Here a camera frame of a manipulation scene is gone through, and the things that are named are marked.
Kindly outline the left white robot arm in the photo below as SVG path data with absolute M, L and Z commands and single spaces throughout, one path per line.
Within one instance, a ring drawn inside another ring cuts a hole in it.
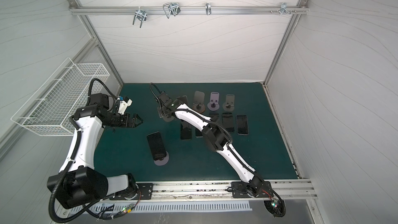
M 132 174 L 106 177 L 94 169 L 94 153 L 100 131 L 105 127 L 134 128 L 141 120 L 136 114 L 111 113 L 94 104 L 78 108 L 71 116 L 76 128 L 59 174 L 49 177 L 47 187 L 66 209 L 104 199 L 106 196 L 133 198 L 138 186 Z

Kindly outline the wooden round base phone stand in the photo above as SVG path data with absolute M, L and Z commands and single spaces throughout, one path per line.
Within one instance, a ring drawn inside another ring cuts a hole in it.
M 205 112 L 204 105 L 205 93 L 201 91 L 196 91 L 193 98 L 193 109 L 198 113 Z

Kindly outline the dark phone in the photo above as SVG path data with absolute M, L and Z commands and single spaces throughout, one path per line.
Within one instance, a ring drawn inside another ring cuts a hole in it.
M 181 121 L 180 125 L 180 139 L 191 140 L 192 139 L 192 125 L 186 121 Z

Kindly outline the phone from grey stand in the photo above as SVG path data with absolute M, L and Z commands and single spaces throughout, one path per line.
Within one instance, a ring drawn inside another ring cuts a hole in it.
M 223 127 L 230 133 L 235 131 L 234 117 L 232 113 L 222 114 Z

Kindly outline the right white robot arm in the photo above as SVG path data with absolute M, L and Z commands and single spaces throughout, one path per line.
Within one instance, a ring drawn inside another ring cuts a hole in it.
M 159 104 L 159 111 L 163 117 L 175 117 L 201 131 L 210 150 L 220 154 L 234 169 L 239 179 L 246 184 L 246 192 L 251 197 L 256 198 L 264 192 L 270 197 L 276 196 L 272 187 L 236 151 L 231 134 L 221 124 L 195 112 L 184 103 L 174 102 L 170 106 Z

